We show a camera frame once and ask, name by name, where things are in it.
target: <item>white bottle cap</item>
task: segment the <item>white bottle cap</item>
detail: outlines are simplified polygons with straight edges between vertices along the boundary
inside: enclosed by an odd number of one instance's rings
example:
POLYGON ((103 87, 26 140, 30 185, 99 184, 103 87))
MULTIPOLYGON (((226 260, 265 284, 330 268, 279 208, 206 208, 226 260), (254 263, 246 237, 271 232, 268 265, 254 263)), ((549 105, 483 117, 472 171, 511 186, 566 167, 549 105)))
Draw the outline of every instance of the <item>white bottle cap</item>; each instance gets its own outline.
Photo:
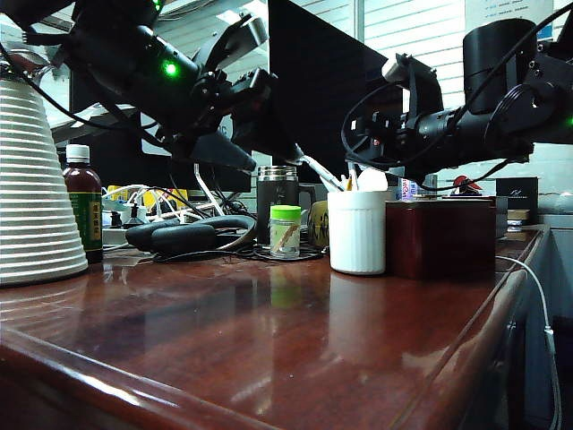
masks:
POLYGON ((88 145, 67 145, 65 157, 68 163, 89 163, 90 147, 88 145))

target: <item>green led light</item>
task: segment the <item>green led light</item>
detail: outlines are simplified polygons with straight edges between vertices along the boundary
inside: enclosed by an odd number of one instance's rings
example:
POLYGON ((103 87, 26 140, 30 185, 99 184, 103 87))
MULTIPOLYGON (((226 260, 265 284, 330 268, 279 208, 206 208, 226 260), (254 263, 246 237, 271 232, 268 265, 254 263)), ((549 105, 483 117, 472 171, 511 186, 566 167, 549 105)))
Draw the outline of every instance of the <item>green led light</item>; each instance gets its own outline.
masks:
POLYGON ((179 67, 177 67, 175 63, 165 62, 163 64, 163 71, 167 76, 175 78, 179 74, 179 67))

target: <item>black box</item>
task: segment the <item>black box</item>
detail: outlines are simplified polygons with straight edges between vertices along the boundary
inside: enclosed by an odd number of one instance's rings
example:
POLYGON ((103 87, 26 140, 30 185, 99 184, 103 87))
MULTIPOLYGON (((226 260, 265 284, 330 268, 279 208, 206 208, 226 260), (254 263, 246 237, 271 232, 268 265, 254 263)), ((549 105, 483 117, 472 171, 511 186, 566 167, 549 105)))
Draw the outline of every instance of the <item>black box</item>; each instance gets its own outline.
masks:
POLYGON ((507 177, 495 180, 496 194, 508 197, 508 210, 529 210, 524 224, 537 224, 537 177, 507 177))

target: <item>bottle cap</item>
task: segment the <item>bottle cap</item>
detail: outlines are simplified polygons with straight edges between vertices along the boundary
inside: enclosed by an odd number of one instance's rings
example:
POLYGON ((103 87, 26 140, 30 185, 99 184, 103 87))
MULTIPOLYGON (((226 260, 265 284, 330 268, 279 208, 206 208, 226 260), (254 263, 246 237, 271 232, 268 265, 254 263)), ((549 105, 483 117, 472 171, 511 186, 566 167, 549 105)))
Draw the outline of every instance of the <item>bottle cap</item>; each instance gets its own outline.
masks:
POLYGON ((89 163, 90 147, 88 145, 67 145, 65 147, 65 157, 68 163, 89 163))
POLYGON ((278 204, 270 207, 271 219, 283 219, 285 221, 299 221, 301 218, 300 206, 289 206, 287 204, 278 204))

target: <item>computer monitor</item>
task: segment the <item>computer monitor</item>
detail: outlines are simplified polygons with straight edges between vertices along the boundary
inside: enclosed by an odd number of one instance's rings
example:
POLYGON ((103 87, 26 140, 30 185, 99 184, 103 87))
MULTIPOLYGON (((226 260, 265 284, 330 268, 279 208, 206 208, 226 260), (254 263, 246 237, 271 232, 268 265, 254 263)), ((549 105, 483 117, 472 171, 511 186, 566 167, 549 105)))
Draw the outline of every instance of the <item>computer monitor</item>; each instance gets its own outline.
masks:
MULTIPOLYGON (((74 73, 70 79, 70 106, 80 112, 95 102, 90 90, 74 73)), ((143 184, 173 187, 169 172, 173 173, 179 188, 199 190, 191 163, 172 161, 168 156, 144 153, 141 138, 131 132, 105 132, 95 136, 74 139, 74 143, 90 146, 90 164, 101 178, 103 185, 143 184)), ((251 176, 232 168, 213 166, 219 186, 229 192, 249 193, 251 176)), ((201 177, 213 189, 211 166, 201 164, 201 177)))
MULTIPOLYGON (((333 174, 347 172, 340 128, 346 113, 386 81, 388 60, 345 32, 288 0, 269 0, 269 67, 278 76, 277 111, 304 153, 333 174)), ((362 109, 402 112, 402 90, 389 89, 362 109)), ((299 181, 318 183, 308 167, 299 181)))

